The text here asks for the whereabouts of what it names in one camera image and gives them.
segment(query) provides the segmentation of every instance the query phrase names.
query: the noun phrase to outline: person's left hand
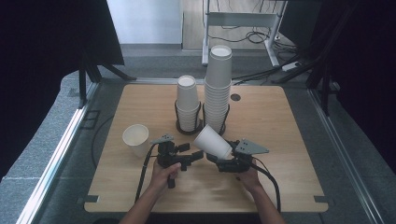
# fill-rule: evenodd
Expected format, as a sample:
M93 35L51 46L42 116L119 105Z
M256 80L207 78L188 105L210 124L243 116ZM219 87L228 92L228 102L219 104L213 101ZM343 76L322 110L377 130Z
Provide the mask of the person's left hand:
M170 176L171 179L175 179L180 166L181 163L178 162L166 169L163 169L161 165L158 164L157 160L155 160L152 169L151 181L148 187L153 188L157 192L161 193L167 187L168 176Z

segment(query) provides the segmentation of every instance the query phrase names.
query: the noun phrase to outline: wire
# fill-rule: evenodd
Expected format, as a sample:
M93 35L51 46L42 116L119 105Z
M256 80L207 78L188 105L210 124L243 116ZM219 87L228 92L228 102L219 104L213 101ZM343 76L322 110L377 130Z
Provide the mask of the wire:
M257 80L257 79L260 79L260 78L263 78L263 77L268 78L270 75L272 75L273 73L275 73L278 70L280 70L283 65L294 62L296 58L298 58L298 55L294 55L293 57L288 59L286 62L282 63L280 66L272 68L272 69L264 71L264 72L255 73L255 74L251 74L251 75L245 75L245 76L241 76L241 77L234 77L233 80L239 79L239 78L243 78L242 80L234 83L234 85L235 86L236 85L240 85L240 84L245 83L247 81Z
M259 158L253 157L253 159L256 160L256 161L258 161L258 162L262 165L262 167L265 168L265 171L268 172L268 173L270 174L270 171L268 170L268 168L264 165L264 163L263 163L261 160L259 160Z
M293 46L293 45L287 45L287 44L283 44L283 43L279 43L279 42L275 41L274 47L276 47L276 49L283 49L288 52L297 53L297 47Z
M266 40L267 38L270 37L269 35L267 35L267 34L265 34L265 33L262 33L262 32L259 32L259 31L255 31L254 29L255 29L255 27L253 27L252 31L247 32L247 40L248 40L250 43L253 43L253 44L261 44L261 43L264 42L264 40ZM253 37L253 36L257 36L257 37L260 39L260 41L254 41L254 40L252 40L251 37Z
M108 123L109 120L111 120L111 119L113 119L113 118L114 118L114 115L113 115L113 116L110 116L110 118L106 119L106 120L99 126L99 128L96 130L96 132L95 132L95 134L93 135L93 138L92 138L92 140L91 140L91 159L92 159L92 164L93 164L93 166L95 167L95 169L96 169L96 167L97 167L97 163L96 163L95 157L94 157L94 155L93 155L93 152L94 152L94 150L93 150L93 143L95 142L96 135L99 133L99 131L102 129L102 127L103 127L106 123Z
M220 6L219 6L219 0L216 1L218 3L218 12L220 12ZM228 7L230 8L231 12L233 12L233 9L231 8L231 1L228 1ZM236 29L239 28L240 26L234 26L234 27L224 27L221 26L221 28L225 29L225 30L232 30L232 29Z
M275 192L276 192L276 209L277 211L280 213L281 211L281 204L280 204L280 191L279 191L279 185L277 184L275 178L267 171L265 171L264 169L262 169L260 166L254 164L252 161L245 161L245 160L241 160L244 163L250 164L251 167L253 167L254 169L256 169L257 171L259 171L260 173L266 175L268 177L268 179L271 180L271 182L274 185L275 188Z
M230 40L230 39L224 39L224 38L217 37L217 36L212 36L212 35L207 35L207 36L209 36L212 39L224 40L224 41L231 42L231 43L241 42L241 41L244 41L244 40L248 39L248 37L245 37L245 38L239 39L239 40Z
M274 3L273 13L274 13L274 11L275 11L276 3L277 3L277 1L275 1L275 3Z
M253 8L253 10L251 10L251 12L254 12L254 9L256 9L256 7L259 5L259 3L261 3L260 4L260 8L259 8L259 12L262 12L262 6L264 5L264 0L257 1L256 6L254 6L254 8Z
M142 173L140 174L139 186L137 186L136 196L134 198L134 202L135 203L137 202L137 200L140 197L140 191L142 190L143 182L145 181L145 175L146 175L146 170L147 170L148 164L149 164L149 158L151 157L151 151L152 151L152 149L154 149L154 147L156 145L157 144L153 144L151 146L151 148L148 151L148 154L146 155L145 162L143 163Z

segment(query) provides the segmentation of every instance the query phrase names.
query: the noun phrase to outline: white cup on its side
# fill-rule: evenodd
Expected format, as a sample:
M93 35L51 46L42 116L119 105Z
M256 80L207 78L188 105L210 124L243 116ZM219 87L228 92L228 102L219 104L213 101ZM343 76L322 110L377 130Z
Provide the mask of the white cup on its side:
M227 159L232 151L232 147L218 135L209 125L206 125L193 144L205 153L216 156L218 159Z

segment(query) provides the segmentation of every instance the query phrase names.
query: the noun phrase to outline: forearm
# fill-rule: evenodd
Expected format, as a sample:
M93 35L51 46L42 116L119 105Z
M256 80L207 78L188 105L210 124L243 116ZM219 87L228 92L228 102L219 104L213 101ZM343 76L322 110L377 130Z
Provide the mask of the forearm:
M252 189L250 194L254 199L262 223L286 223L262 186Z
M128 211L120 224L145 223L159 197L160 193L157 190L147 188L139 200L137 200L134 206Z

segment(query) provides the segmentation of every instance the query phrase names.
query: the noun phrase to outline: aluminum rail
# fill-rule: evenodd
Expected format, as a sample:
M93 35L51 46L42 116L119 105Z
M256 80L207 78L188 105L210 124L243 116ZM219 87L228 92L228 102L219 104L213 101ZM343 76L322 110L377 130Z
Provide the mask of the aluminum rail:
M315 105L318 115L323 122L327 134L332 140L335 151L344 166L344 169L347 176L349 177L352 187L356 191L356 194L358 195L358 198L361 201L361 205L367 217L370 219L370 222L374 224L385 223L381 215L379 214L373 197L371 196L369 190L366 188L366 185L361 179L360 173L353 164L352 159L350 159L346 147L344 146L340 136L338 135L338 132L335 130L334 125L332 124L332 120L323 112L320 106L320 100L317 92L315 90L308 89L308 95L311 97L311 100Z
M91 99L92 96L95 94L97 87L99 84L92 83L89 90L88 90L88 99ZM71 118L69 125L67 126L64 135L61 138L58 146L55 148L54 153L52 154L49 163L44 170L43 175L38 180L35 189L33 190L29 200L27 201L26 205L24 206L20 217L17 220L17 224L25 224L25 223L32 223L35 215L38 212L41 204L44 201L44 198L50 189L50 185L55 178L56 172L58 171L62 161L64 160L64 155L69 149L71 142L73 141L74 134L78 130L79 124L82 122L84 118L87 107L89 106L89 102L85 104L81 109L76 110L75 114Z

